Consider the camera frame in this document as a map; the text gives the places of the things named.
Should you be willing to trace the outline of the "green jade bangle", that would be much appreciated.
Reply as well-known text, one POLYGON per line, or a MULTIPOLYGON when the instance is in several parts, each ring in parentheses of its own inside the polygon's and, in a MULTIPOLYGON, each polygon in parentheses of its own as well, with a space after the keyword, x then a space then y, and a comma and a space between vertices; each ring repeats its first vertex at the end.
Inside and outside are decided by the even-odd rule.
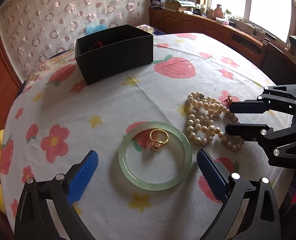
POLYGON ((146 191, 164 191, 188 175, 192 149, 177 127, 140 121, 126 128, 118 160, 123 175, 133 185, 146 191))

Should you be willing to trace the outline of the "black jewelry box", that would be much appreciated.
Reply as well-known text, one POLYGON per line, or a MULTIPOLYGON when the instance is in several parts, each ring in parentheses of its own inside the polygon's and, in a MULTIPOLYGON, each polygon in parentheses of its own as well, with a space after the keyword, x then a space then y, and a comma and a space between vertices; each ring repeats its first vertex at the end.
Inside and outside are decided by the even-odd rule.
POLYGON ((75 59, 87 85, 153 62, 153 35, 121 25, 77 39, 75 59))

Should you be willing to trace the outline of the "wooden side cabinet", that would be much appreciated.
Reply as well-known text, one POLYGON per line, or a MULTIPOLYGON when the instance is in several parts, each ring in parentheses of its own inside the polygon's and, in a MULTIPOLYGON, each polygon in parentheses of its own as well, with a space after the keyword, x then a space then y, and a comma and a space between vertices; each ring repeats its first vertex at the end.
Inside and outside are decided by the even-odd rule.
POLYGON ((294 56, 281 50, 275 41, 269 39, 266 43, 260 42, 234 27, 203 16, 150 9, 149 25, 166 34, 202 33, 237 51, 259 68, 268 59, 279 60, 290 67, 296 66, 294 56))

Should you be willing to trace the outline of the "pink bottle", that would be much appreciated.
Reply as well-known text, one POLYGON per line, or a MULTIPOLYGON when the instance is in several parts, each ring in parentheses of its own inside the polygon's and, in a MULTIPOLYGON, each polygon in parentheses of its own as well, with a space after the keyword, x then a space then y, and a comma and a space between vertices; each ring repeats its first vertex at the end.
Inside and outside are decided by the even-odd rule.
POLYGON ((217 18, 224 18, 224 13, 220 4, 218 4, 213 11, 213 19, 216 20, 217 18))

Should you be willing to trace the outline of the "strawberry print white cloth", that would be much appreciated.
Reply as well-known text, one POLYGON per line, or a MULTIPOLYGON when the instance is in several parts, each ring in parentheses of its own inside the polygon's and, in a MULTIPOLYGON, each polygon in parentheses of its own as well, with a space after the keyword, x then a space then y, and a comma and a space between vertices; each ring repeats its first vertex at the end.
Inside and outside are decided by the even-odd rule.
POLYGON ((87 85, 74 52, 47 61, 27 82, 8 114, 1 183, 14 226, 24 183, 50 180, 90 150, 98 167, 73 204, 96 239, 199 239, 221 208, 195 162, 187 177, 164 191, 146 191, 120 167, 149 184, 177 178, 186 165, 184 138, 192 138, 188 97, 217 105, 254 99, 273 85, 254 64, 202 34, 154 39, 151 64, 87 85))

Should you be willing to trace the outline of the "window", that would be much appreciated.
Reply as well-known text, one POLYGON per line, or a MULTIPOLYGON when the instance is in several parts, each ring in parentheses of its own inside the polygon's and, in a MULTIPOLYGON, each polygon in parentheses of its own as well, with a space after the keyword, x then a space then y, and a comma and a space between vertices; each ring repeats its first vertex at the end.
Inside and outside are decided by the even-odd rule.
POLYGON ((201 0, 215 9, 219 4, 224 12, 239 16, 267 30, 286 42, 291 26, 292 0, 201 0))

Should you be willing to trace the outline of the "blue plastic bag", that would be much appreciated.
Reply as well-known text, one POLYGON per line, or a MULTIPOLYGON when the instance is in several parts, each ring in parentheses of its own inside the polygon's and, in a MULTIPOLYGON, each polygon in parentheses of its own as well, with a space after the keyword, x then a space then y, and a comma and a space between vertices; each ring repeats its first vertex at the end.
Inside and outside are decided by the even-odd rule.
POLYGON ((85 35, 90 35, 93 33, 97 33, 99 31, 103 31, 107 29, 108 27, 105 24, 99 24, 94 26, 89 26, 85 28, 85 35))

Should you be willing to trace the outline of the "pink circle pattern curtain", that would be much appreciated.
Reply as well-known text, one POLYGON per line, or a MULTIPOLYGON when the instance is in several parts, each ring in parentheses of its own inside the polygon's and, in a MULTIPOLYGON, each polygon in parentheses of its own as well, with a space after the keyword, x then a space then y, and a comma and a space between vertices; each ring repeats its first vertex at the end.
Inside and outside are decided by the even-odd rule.
POLYGON ((51 56, 74 48, 86 29, 134 24, 140 0, 9 0, 0 35, 13 70, 24 80, 51 56))

